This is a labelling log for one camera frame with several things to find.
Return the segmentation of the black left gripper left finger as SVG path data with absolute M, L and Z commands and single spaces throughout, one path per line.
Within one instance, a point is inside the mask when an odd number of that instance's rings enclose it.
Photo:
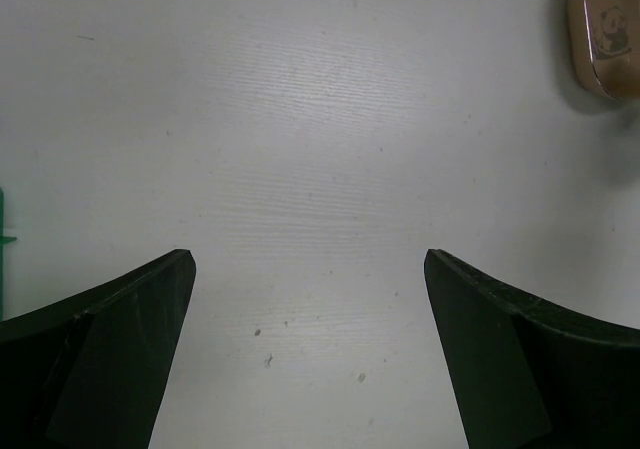
M 176 249 L 2 322 L 2 447 L 148 447 L 195 277 Z

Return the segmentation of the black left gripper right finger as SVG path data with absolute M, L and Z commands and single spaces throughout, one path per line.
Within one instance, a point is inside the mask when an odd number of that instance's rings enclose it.
M 636 448 L 639 332 L 440 250 L 427 294 L 471 448 Z

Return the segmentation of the pink square plate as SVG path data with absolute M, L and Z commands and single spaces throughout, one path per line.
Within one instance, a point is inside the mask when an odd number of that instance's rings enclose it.
M 639 0 L 567 0 L 572 61 L 588 91 L 639 98 Z

